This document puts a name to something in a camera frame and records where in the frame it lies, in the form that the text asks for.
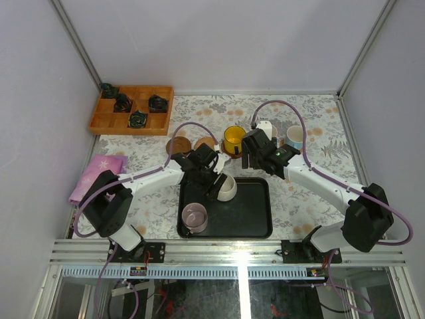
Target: wooden coaster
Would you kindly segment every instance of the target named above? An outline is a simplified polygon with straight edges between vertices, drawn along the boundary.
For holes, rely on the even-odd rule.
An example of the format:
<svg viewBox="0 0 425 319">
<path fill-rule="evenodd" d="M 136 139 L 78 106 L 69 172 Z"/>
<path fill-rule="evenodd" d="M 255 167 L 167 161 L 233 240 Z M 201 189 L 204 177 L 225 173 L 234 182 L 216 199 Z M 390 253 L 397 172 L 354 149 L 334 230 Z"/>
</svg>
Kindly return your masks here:
<svg viewBox="0 0 425 319">
<path fill-rule="evenodd" d="M 282 141 L 280 141 L 279 147 L 282 147 L 285 144 L 285 138 L 282 138 Z"/>
<path fill-rule="evenodd" d="M 167 151 L 167 154 L 170 148 L 170 143 L 171 143 L 171 140 L 169 140 L 167 145 L 165 146 L 165 150 Z M 187 138 L 184 138 L 183 136 L 177 136 L 174 139 L 172 155 L 178 154 L 178 153 L 186 154 L 186 153 L 189 153 L 191 149 L 192 149 L 191 141 L 189 141 Z"/>
<path fill-rule="evenodd" d="M 240 152 L 238 155 L 230 154 L 226 151 L 226 148 L 224 147 L 224 141 L 221 143 L 221 151 L 227 155 L 230 156 L 231 159 L 235 160 L 236 158 L 242 157 L 242 152 Z"/>
<path fill-rule="evenodd" d="M 194 146 L 194 150 L 197 149 L 199 146 L 201 146 L 202 143 L 205 143 L 206 145 L 208 145 L 210 147 L 210 149 L 214 149 L 214 140 L 212 137 L 207 136 L 205 138 L 200 138 Z"/>
</svg>

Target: white wall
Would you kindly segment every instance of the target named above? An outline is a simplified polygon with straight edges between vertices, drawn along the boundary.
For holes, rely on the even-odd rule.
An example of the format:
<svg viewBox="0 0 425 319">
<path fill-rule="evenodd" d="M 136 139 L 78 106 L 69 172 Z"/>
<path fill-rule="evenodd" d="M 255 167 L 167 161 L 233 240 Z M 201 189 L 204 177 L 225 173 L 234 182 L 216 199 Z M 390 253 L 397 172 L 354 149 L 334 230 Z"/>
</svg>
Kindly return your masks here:
<svg viewBox="0 0 425 319">
<path fill-rule="evenodd" d="M 0 318 L 28 318 L 69 218 L 97 91 L 46 0 L 0 9 Z"/>
<path fill-rule="evenodd" d="M 62 0 L 100 76 L 177 92 L 336 91 L 386 0 Z"/>
<path fill-rule="evenodd" d="M 398 1 L 345 95 L 349 118 L 372 181 L 413 224 L 404 246 L 425 307 L 425 2 Z M 397 221 L 390 230 L 406 236 Z"/>
</svg>

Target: tray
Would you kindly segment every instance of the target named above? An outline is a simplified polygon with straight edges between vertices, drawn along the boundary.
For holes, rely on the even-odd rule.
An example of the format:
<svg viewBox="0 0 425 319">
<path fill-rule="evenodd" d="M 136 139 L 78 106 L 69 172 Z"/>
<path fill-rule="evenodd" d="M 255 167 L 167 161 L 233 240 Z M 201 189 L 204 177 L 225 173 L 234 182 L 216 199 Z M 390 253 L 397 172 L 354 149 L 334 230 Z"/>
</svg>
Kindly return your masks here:
<svg viewBox="0 0 425 319">
<path fill-rule="evenodd" d="M 208 213 L 208 226 L 194 239 L 265 239 L 273 231 L 270 195 L 265 179 L 235 177 L 238 192 L 228 202 L 207 199 L 190 183 L 180 186 L 177 233 L 187 238 L 181 212 L 190 203 L 200 203 Z"/>
<path fill-rule="evenodd" d="M 114 86 L 133 101 L 131 112 L 115 113 L 115 99 L 102 98 L 101 92 L 88 126 L 94 135 L 167 135 L 174 99 L 172 86 Z M 167 113 L 149 113 L 148 101 L 154 94 L 168 100 Z M 128 128 L 128 118 L 136 110 L 147 114 L 145 128 Z"/>
</svg>

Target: yellow mug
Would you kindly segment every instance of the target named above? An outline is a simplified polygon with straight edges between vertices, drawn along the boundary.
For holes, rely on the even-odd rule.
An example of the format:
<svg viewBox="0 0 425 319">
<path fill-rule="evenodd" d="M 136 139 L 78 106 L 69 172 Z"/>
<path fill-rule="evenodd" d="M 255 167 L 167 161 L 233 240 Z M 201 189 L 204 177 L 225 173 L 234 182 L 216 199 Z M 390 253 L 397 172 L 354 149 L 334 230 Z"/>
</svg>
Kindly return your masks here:
<svg viewBox="0 0 425 319">
<path fill-rule="evenodd" d="M 242 153 L 242 138 L 245 130 L 240 126 L 231 126 L 224 131 L 224 148 L 229 154 L 239 155 Z"/>
</svg>

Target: table surface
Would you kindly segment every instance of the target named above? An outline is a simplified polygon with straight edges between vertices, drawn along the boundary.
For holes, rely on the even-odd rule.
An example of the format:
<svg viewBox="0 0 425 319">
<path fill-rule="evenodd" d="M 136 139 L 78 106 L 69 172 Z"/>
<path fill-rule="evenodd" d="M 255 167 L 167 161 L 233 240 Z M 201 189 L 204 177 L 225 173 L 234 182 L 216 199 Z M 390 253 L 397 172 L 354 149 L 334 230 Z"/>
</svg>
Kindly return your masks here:
<svg viewBox="0 0 425 319">
<path fill-rule="evenodd" d="M 311 161 L 349 181 L 358 182 L 332 95 L 175 96 L 168 136 L 100 136 L 94 154 L 128 156 L 127 172 L 146 169 L 165 162 L 165 145 L 179 124 L 202 123 L 217 139 L 222 139 L 226 128 L 232 125 L 242 126 L 248 132 L 252 114 L 267 100 L 286 100 L 300 111 L 307 127 L 307 154 Z M 278 142 L 290 126 L 299 124 L 294 112 L 280 104 L 265 106 L 258 119 L 269 120 L 277 127 Z M 194 146 L 200 137 L 208 134 L 196 126 L 186 126 L 177 135 L 187 137 Z M 273 219 L 273 233 L 269 239 L 301 239 L 317 225 L 343 220 L 336 208 L 306 188 L 262 171 L 242 169 L 241 159 L 232 159 L 223 172 L 234 177 L 262 177 L 268 182 Z M 135 195 L 127 221 L 146 239 L 179 239 L 179 188 L 164 187 L 149 195 Z M 85 217 L 80 218 L 78 228 L 81 233 L 93 230 Z"/>
</svg>

